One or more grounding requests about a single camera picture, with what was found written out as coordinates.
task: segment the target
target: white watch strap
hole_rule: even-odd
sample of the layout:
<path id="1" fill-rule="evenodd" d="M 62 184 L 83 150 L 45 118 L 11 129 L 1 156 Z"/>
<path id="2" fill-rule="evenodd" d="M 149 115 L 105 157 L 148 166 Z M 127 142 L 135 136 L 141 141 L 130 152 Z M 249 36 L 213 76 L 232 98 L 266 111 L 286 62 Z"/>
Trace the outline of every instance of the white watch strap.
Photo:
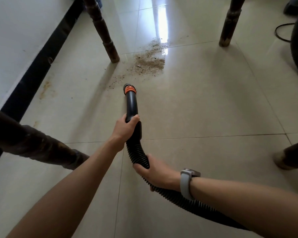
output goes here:
<path id="1" fill-rule="evenodd" d="M 183 197 L 188 200 L 194 200 L 194 198 L 190 194 L 191 178 L 192 178 L 192 172 L 187 170 L 181 171 L 180 190 Z"/>

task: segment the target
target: tile floor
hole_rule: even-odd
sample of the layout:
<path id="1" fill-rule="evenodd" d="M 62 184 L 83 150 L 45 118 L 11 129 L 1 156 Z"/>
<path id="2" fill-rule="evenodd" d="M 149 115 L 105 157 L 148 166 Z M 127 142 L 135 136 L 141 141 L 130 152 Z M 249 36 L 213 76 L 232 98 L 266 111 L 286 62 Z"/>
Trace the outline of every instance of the tile floor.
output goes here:
<path id="1" fill-rule="evenodd" d="M 274 28 L 288 0 L 246 0 L 228 48 L 218 46 L 230 0 L 102 0 L 120 54 L 111 64 L 82 13 L 22 124 L 91 154 L 137 88 L 143 148 L 176 169 L 298 192 L 298 170 L 271 154 L 298 142 L 298 72 Z M 291 28 L 281 30 L 289 37 Z M 163 68 L 135 70 L 138 56 Z M 51 86 L 44 90 L 46 82 Z M 9 154 L 0 159 L 0 237 L 70 171 Z M 75 237 L 258 237 L 196 217 L 149 191 L 126 150 L 117 154 Z"/>

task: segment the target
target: vacuum hose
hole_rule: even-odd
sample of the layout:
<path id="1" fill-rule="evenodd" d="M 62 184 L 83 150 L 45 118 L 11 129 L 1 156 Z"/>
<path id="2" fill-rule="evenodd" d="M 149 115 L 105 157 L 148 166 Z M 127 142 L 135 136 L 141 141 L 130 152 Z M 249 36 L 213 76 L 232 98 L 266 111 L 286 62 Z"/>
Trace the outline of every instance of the vacuum hose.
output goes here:
<path id="1" fill-rule="evenodd" d="M 133 116 L 138 114 L 135 87 L 133 87 L 131 84 L 126 83 L 124 85 L 124 94 L 127 97 L 126 123 L 128 123 Z M 126 143 L 127 150 L 128 150 L 128 154 L 131 159 L 131 162 L 133 164 L 135 163 L 141 164 L 144 168 L 149 169 L 150 166 L 149 166 L 148 158 L 145 155 L 140 144 L 141 137 L 142 137 L 141 122 L 139 121 L 135 127 L 135 131 L 132 134 L 131 138 L 127 140 L 127 143 Z M 171 201 L 173 204 L 185 209 L 186 211 L 189 211 L 197 216 L 203 217 L 205 219 L 208 219 L 223 225 L 247 230 L 244 226 L 237 223 L 235 220 L 225 216 L 221 212 L 218 212 L 214 208 L 206 204 L 203 204 L 198 200 L 187 200 L 181 195 L 180 192 L 169 190 L 169 189 L 158 188 L 150 184 L 145 178 L 144 180 L 154 189 L 155 192 L 158 192 L 164 198 Z"/>

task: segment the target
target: wooden chair leg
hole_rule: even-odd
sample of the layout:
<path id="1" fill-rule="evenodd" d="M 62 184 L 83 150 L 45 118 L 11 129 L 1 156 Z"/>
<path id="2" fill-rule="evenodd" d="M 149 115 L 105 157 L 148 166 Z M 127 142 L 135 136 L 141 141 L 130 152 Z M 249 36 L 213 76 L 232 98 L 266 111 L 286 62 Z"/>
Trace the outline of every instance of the wooden chair leg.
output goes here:
<path id="1" fill-rule="evenodd" d="M 106 52 L 111 62 L 112 63 L 119 62 L 120 58 L 116 51 L 114 42 L 110 38 L 107 25 L 102 17 L 102 13 L 100 11 L 98 3 L 95 0 L 83 0 L 83 1 L 86 5 L 89 16 L 93 20 L 96 31 L 98 32 L 100 38 L 103 41 L 103 45 L 106 49 Z"/>
<path id="2" fill-rule="evenodd" d="M 4 152 L 75 169 L 89 156 L 0 112 L 0 148 Z"/>
<path id="3" fill-rule="evenodd" d="M 297 169 L 298 168 L 298 143 L 294 144 L 282 152 L 275 154 L 275 164 L 282 169 Z"/>
<path id="4" fill-rule="evenodd" d="M 220 37 L 220 47 L 227 47 L 230 44 L 244 1 L 245 0 L 231 0 L 231 5 L 227 12 Z"/>

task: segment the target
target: hand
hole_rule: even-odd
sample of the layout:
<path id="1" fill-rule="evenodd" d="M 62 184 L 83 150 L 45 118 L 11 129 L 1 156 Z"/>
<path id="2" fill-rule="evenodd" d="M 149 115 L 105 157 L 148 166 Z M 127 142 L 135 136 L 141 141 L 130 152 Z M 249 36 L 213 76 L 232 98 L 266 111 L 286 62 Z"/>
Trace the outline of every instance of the hand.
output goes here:
<path id="1" fill-rule="evenodd" d="M 135 171 L 156 187 L 173 189 L 180 192 L 180 172 L 171 169 L 163 161 L 156 159 L 151 154 L 147 155 L 150 169 L 140 164 L 134 164 Z"/>
<path id="2" fill-rule="evenodd" d="M 116 121 L 114 131 L 112 132 L 109 140 L 113 141 L 117 151 L 121 151 L 124 148 L 125 142 L 132 136 L 135 130 L 136 124 L 139 122 L 139 115 L 135 115 L 132 119 L 126 123 L 126 114 L 124 114 L 119 120 Z"/>

